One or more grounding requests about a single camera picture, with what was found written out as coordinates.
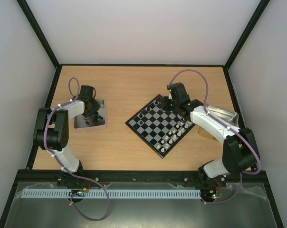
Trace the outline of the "black white chess board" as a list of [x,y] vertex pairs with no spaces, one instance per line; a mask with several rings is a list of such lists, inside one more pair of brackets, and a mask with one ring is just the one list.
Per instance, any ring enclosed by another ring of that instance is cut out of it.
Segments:
[[[194,127],[194,124],[188,128],[184,128],[182,117],[172,111],[163,111],[161,109],[162,96],[157,95],[153,100],[148,102],[142,109],[140,109],[135,115],[133,115],[125,124],[146,143],[154,152],[156,152],[162,159],[180,142],[180,140]],[[178,131],[181,131],[181,136],[177,136]],[[176,135],[176,140],[173,140],[169,135],[172,132]],[[161,145],[165,151],[161,152],[161,148],[158,149],[157,145]]]

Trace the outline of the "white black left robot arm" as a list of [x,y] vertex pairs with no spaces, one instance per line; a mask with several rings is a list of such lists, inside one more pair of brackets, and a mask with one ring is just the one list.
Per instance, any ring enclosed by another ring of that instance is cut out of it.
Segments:
[[69,121],[73,119],[74,128],[78,130],[105,125],[104,100],[96,100],[95,95],[95,88],[82,85],[78,97],[71,101],[53,109],[38,110],[33,142],[48,151],[63,172],[76,173],[82,169],[80,160],[68,146]]

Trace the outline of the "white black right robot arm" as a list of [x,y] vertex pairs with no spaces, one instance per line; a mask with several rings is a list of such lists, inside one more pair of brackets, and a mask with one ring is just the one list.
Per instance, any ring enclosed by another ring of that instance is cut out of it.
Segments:
[[260,166],[254,133],[249,128],[238,128],[213,114],[205,103],[191,100],[182,83],[169,84],[169,96],[162,99],[162,109],[173,111],[186,121],[210,133],[223,147],[222,158],[212,160],[198,169],[199,182],[211,185],[221,175],[248,173],[248,168]]

